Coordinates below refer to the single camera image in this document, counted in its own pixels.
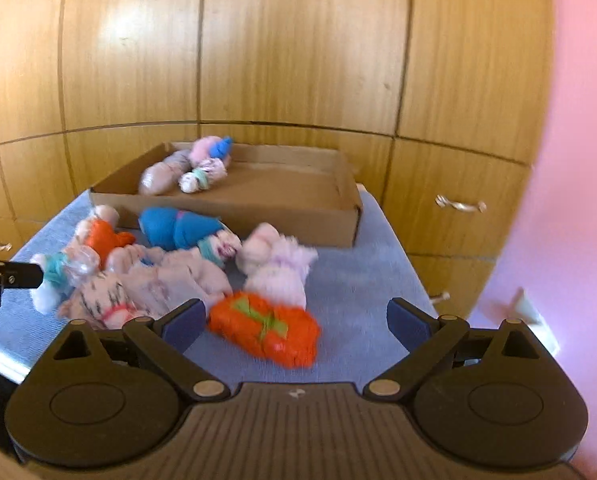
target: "white corner object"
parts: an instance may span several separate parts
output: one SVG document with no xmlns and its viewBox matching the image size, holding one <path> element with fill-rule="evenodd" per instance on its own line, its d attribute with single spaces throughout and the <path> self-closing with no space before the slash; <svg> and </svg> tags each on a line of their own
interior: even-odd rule
<svg viewBox="0 0 597 480">
<path fill-rule="evenodd" d="M 514 304 L 513 311 L 516 317 L 525 322 L 543 346 L 547 348 L 547 351 L 556 357 L 561 350 L 561 346 L 558 344 L 552 329 L 547 325 L 545 318 L 530 302 L 524 290 L 521 291 L 518 300 Z"/>
</svg>

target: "open cardboard tray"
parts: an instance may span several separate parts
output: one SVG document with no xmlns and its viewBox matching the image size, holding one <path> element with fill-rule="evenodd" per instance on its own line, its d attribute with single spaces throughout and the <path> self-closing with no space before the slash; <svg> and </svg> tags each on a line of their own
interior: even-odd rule
<svg viewBox="0 0 597 480">
<path fill-rule="evenodd" d="M 352 247 L 362 202 L 345 155 L 300 146 L 234 144 L 227 177 L 210 190 L 186 194 L 178 186 L 164 195 L 138 194 L 143 171 L 191 142 L 165 142 L 134 159 L 90 189 L 94 205 L 118 210 L 122 228 L 137 228 L 148 207 L 175 207 L 219 217 L 246 237 L 261 222 L 306 245 Z"/>
</svg>

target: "green ribbon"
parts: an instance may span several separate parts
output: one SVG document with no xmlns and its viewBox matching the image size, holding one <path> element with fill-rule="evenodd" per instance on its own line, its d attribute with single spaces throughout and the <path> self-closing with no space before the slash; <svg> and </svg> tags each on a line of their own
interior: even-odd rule
<svg viewBox="0 0 597 480">
<path fill-rule="evenodd" d="M 270 330 L 274 330 L 283 339 L 288 338 L 288 324 L 280 319 L 274 317 L 272 312 L 268 316 L 263 316 L 260 312 L 257 312 L 250 306 L 250 300 L 247 298 L 239 298 L 232 303 L 232 308 L 235 308 L 239 312 L 245 314 L 245 316 L 252 318 L 262 324 L 261 333 L 259 334 L 259 340 L 262 341 L 265 335 Z"/>
</svg>

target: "drawer handle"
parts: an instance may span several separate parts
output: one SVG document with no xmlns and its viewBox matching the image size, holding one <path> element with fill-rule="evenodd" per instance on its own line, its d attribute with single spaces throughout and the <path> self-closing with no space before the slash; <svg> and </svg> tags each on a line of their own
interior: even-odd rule
<svg viewBox="0 0 597 480">
<path fill-rule="evenodd" d="M 441 292 L 438 296 L 431 296 L 429 300 L 431 301 L 432 305 L 435 305 L 440 303 L 441 301 L 447 301 L 449 298 L 451 298 L 449 292 L 445 291 Z"/>
<path fill-rule="evenodd" d="M 2 242 L 0 242 L 0 251 L 11 251 L 12 250 L 12 244 L 4 244 Z"/>
<path fill-rule="evenodd" d="M 487 211 L 487 205 L 485 202 L 479 202 L 476 205 L 463 204 L 462 202 L 452 202 L 444 195 L 437 195 L 436 203 L 440 207 L 447 207 L 449 205 L 457 211 L 463 211 L 465 213 L 476 213 L 477 211 L 484 213 Z"/>
</svg>

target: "blue tablecloth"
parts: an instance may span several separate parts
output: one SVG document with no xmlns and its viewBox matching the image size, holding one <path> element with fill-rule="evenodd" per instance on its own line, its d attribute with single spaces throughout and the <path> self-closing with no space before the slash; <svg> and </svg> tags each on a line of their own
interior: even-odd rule
<svg viewBox="0 0 597 480">
<path fill-rule="evenodd" d="M 364 212 L 355 247 L 318 248 L 319 258 L 307 278 L 307 308 L 323 329 L 312 368 L 285 370 L 209 332 L 186 355 L 231 388 L 242 381 L 348 381 L 361 388 L 402 359 L 406 351 L 387 329 L 387 302 L 400 296 L 436 314 L 376 200 L 365 191 L 361 196 Z M 61 250 L 90 208 L 87 195 L 82 194 L 14 259 L 28 261 L 32 254 Z M 235 289 L 244 281 L 233 266 L 228 267 L 228 275 Z M 22 381 L 64 323 L 36 312 L 27 290 L 6 291 L 0 308 L 0 373 Z"/>
</svg>

